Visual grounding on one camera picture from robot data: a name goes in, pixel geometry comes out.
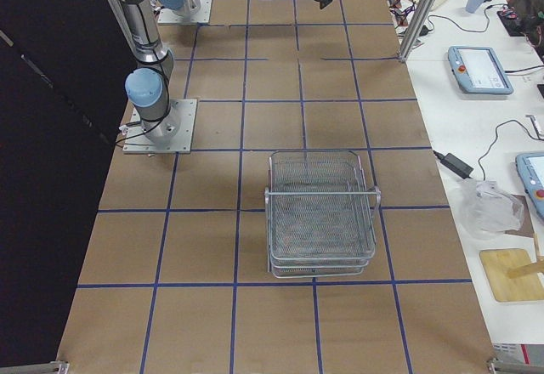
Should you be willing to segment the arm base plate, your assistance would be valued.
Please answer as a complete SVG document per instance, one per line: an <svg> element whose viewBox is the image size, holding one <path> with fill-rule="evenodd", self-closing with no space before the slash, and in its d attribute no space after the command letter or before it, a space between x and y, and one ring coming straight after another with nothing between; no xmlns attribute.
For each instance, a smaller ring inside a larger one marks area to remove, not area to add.
<svg viewBox="0 0 544 374"><path fill-rule="evenodd" d="M139 113L133 108L131 122L137 125L129 127L127 135L122 136L122 151L125 154L189 154L196 121L196 99L171 99L168 116L150 130L154 124L146 122L141 127Z"/></svg>
<svg viewBox="0 0 544 374"><path fill-rule="evenodd" d="M208 24L211 16L211 7L213 0L200 0L201 9L196 14L188 18L176 15L170 9L164 8L159 13L158 24L163 26L184 26L196 24Z"/></svg>

